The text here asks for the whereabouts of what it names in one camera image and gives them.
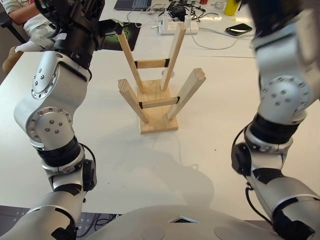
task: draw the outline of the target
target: white table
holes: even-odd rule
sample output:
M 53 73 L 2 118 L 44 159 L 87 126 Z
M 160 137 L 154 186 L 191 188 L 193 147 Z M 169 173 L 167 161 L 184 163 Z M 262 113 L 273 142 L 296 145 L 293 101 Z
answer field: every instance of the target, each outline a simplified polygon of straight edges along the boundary
M 25 53 L 0 86 L 0 205 L 30 207 L 51 191 L 40 157 L 13 117 L 15 105 L 30 91 L 41 55 Z M 234 137 L 259 104 L 255 66 L 250 58 L 180 56 L 170 82 L 172 95 L 193 68 L 203 68 L 206 82 L 177 116 L 178 131 L 140 135 L 138 117 L 118 92 L 118 79 L 134 85 L 123 53 L 97 52 L 93 79 L 73 125 L 78 140 L 97 158 L 98 185 L 88 193 L 83 211 L 126 213 L 188 204 L 259 219 L 246 202 L 246 181 L 233 171 L 230 158 Z M 160 74 L 161 69 L 141 71 L 144 80 Z M 308 113 L 295 134 L 284 173 L 320 194 L 319 104 Z
M 107 0 L 106 5 L 103 9 L 101 20 L 105 19 L 118 19 L 120 21 L 127 21 L 127 14 L 129 11 L 118 11 L 114 10 L 114 6 L 117 0 Z M 214 17 L 214 15 L 209 15 L 208 17 L 201 18 L 201 23 L 199 26 L 201 28 L 214 29 L 219 32 L 224 32 L 227 27 L 231 27 L 240 23 L 246 23 L 250 26 L 254 26 L 249 9 L 244 6 L 241 11 L 236 13 L 236 16 L 227 16 L 223 14 L 223 11 L 215 9 L 212 6 L 216 0 L 208 0 L 207 5 L 202 7 L 207 10 L 206 13 L 214 12 L 218 13 L 219 17 Z M 152 3 L 162 3 L 169 4 L 168 0 L 152 0 Z M 157 54 L 157 58 L 168 57 L 170 45 L 173 40 L 173 36 L 159 35 L 157 29 L 152 29 L 156 26 L 156 21 L 152 21 L 152 18 L 141 14 L 140 12 L 133 11 L 129 15 L 129 20 L 131 22 L 143 23 L 140 30 L 135 49 L 133 54 L 144 54 L 147 56 L 150 50 L 146 46 L 153 45 L 152 54 Z M 194 36 L 194 39 L 203 46 L 209 48 L 224 48 L 232 45 L 235 41 L 234 38 L 218 35 L 212 32 L 200 31 Z M 197 46 L 190 35 L 186 35 L 183 40 L 183 44 L 180 50 L 180 54 L 183 56 L 214 56 L 214 57 L 242 57 L 242 58 L 253 58 L 253 51 L 250 48 L 250 40 L 252 37 L 246 39 L 241 39 L 237 43 L 225 50 L 208 50 Z

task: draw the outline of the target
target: yellow bottle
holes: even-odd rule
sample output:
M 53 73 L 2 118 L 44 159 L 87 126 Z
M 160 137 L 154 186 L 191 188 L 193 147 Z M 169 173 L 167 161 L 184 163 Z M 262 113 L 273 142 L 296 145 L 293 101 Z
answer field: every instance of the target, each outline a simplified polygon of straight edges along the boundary
M 236 0 L 228 0 L 225 6 L 224 14 L 228 16 L 235 15 L 238 6 L 239 6 L 239 3 L 236 3 Z

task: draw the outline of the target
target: upside-down wooden stool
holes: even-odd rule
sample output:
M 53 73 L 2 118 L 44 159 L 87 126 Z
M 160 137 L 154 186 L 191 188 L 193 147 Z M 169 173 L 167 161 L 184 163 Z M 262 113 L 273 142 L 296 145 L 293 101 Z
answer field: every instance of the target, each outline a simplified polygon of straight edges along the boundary
M 118 88 L 123 98 L 139 116 L 141 134 L 178 130 L 176 115 L 206 80 L 202 69 L 195 68 L 182 86 L 178 96 L 171 97 L 168 84 L 185 33 L 185 25 L 183 23 L 179 24 L 173 38 L 169 58 L 138 61 L 135 61 L 133 58 L 124 32 L 118 35 L 118 40 L 137 85 L 137 95 L 127 79 L 120 79 L 118 81 Z M 151 68 L 165 68 L 162 79 L 141 81 L 138 69 Z

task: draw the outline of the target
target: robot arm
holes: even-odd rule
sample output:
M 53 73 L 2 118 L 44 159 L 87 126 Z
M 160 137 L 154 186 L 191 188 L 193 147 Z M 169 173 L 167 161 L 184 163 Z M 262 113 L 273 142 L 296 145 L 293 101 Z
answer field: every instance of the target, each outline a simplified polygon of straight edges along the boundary
M 284 239 L 317 239 L 320 197 L 282 168 L 306 109 L 320 97 L 318 42 L 311 10 L 298 0 L 249 0 L 256 26 L 260 105 L 232 147 L 232 167 L 244 175 L 274 230 Z
M 112 20 L 99 21 L 104 0 L 34 0 L 56 27 L 54 51 L 46 51 L 32 89 L 14 118 L 42 158 L 53 192 L 43 196 L 1 239 L 76 239 L 76 222 L 86 193 L 97 184 L 96 162 L 86 159 L 72 128 L 85 99 L 92 54 L 105 36 L 120 34 Z

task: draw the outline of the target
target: power strip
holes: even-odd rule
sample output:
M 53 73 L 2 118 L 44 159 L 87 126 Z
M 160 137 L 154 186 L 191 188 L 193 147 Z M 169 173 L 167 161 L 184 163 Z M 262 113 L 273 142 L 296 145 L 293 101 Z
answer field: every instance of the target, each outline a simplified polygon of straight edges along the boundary
M 182 21 L 169 21 L 168 17 L 162 18 L 158 23 L 158 30 L 160 35 L 175 35 L 178 24 Z M 186 28 L 186 35 L 196 35 L 199 32 L 199 26 L 196 22 L 191 21 L 189 17 L 185 18 L 184 25 Z

